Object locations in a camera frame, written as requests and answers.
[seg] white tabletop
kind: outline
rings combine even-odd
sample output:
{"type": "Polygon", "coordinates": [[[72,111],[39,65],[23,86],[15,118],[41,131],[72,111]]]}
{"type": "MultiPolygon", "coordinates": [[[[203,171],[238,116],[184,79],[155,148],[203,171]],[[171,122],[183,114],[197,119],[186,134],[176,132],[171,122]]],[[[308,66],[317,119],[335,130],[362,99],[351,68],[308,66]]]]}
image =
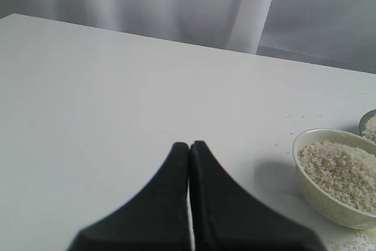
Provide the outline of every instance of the white tabletop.
{"type": "Polygon", "coordinates": [[[27,16],[0,20],[0,249],[64,250],[173,142],[205,140],[245,189],[341,241],[296,187],[291,145],[357,130],[376,76],[27,16]]]}

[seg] white curtain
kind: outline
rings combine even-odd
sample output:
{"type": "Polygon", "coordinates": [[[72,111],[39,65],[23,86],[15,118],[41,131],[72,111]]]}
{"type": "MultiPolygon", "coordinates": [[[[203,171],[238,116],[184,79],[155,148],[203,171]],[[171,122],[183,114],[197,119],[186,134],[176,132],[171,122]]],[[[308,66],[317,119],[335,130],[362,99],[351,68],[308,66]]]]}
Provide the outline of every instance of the white curtain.
{"type": "Polygon", "coordinates": [[[270,2],[271,0],[0,0],[0,15],[21,13],[255,53],[270,2]]]}

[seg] rice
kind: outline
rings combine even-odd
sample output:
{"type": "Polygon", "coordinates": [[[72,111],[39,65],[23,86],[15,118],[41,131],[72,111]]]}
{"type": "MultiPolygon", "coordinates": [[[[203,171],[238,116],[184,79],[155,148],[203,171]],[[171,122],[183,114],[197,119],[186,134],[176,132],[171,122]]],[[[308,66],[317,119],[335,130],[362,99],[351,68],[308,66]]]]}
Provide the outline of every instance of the rice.
{"type": "Polygon", "coordinates": [[[365,124],[363,135],[368,140],[376,142],[376,115],[372,116],[365,124]]]}
{"type": "Polygon", "coordinates": [[[329,141],[300,150],[304,171],[322,190],[340,202],[376,213],[376,158],[360,148],[329,141]]]}

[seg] white ceramic bowl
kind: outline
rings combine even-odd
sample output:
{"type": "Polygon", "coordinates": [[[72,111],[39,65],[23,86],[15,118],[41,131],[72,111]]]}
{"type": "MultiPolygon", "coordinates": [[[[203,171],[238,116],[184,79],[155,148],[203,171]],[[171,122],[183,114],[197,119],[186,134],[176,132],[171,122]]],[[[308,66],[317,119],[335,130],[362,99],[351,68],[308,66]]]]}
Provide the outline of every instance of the white ceramic bowl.
{"type": "Polygon", "coordinates": [[[352,229],[370,229],[376,227],[376,214],[362,212],[338,201],[318,187],[305,173],[298,160],[299,151],[314,142],[338,142],[359,147],[376,155],[376,143],[353,133],[335,129],[310,129],[299,134],[293,145],[293,155],[297,166],[298,184],[307,201],[319,213],[340,225],[352,229]]]}

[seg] white wall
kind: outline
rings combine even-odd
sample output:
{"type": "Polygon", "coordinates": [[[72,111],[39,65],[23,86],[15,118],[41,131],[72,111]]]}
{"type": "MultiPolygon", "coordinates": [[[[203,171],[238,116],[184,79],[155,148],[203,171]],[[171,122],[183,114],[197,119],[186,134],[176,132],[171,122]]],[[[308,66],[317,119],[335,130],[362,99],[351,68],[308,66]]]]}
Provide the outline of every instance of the white wall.
{"type": "Polygon", "coordinates": [[[376,0],[272,0],[260,45],[376,65],[376,0]]]}

